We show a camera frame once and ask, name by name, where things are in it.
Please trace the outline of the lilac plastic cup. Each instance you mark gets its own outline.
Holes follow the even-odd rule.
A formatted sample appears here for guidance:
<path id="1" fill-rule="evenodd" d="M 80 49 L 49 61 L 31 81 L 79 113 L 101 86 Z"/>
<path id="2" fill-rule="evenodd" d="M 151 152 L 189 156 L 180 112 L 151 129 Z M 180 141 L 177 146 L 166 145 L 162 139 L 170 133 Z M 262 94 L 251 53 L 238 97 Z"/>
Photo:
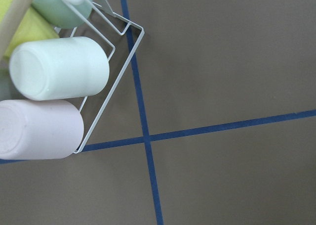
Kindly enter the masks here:
<path id="1" fill-rule="evenodd" d="M 83 133 L 80 112 L 65 100 L 0 103 L 1 159 L 65 158 L 79 147 Z"/>

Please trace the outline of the pale mint plastic cup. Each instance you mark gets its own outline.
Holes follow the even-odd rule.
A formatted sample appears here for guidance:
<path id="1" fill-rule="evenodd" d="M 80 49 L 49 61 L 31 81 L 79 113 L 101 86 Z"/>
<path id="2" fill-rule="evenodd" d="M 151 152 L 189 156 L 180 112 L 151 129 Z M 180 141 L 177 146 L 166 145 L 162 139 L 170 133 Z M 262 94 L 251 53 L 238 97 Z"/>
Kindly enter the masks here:
<path id="1" fill-rule="evenodd" d="M 96 95 L 106 86 L 110 68 L 96 41 L 72 37 L 19 45 L 9 73 L 22 95 L 43 101 Z"/>

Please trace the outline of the yellow green plastic cup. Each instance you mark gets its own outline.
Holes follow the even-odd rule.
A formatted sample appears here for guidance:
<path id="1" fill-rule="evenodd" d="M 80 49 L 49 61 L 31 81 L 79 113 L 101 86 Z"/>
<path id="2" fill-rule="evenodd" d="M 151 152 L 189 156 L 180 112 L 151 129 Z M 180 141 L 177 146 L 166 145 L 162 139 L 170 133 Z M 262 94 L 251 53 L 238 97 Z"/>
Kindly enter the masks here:
<path id="1" fill-rule="evenodd" d="M 0 22 L 2 22 L 13 0 L 0 0 Z M 6 49 L 3 58 L 8 60 L 14 49 L 25 42 L 58 39 L 54 28 L 33 8 L 29 7 L 17 31 Z"/>

